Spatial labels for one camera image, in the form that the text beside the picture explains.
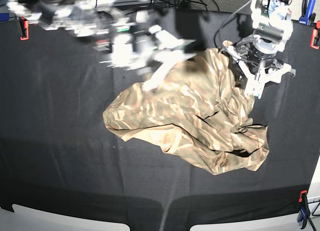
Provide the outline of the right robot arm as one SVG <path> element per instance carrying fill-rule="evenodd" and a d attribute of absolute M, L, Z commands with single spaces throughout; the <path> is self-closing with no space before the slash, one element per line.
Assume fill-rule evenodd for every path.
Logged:
<path fill-rule="evenodd" d="M 151 73 L 144 91 L 156 89 L 176 64 L 195 56 L 186 50 L 192 40 L 162 28 L 158 10 L 150 7 L 122 10 L 115 0 L 5 1 L 20 22 L 23 39 L 30 24 L 47 31 L 64 29 L 102 52 L 109 67 Z"/>

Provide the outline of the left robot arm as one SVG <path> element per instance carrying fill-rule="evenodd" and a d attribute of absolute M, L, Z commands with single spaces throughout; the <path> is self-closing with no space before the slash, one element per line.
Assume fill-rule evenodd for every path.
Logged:
<path fill-rule="evenodd" d="M 293 33 L 291 0 L 257 1 L 249 2 L 252 34 L 222 50 L 232 57 L 238 77 L 245 77 L 244 93 L 261 98 L 268 83 L 280 84 L 283 75 L 295 76 L 296 70 L 277 60 Z"/>

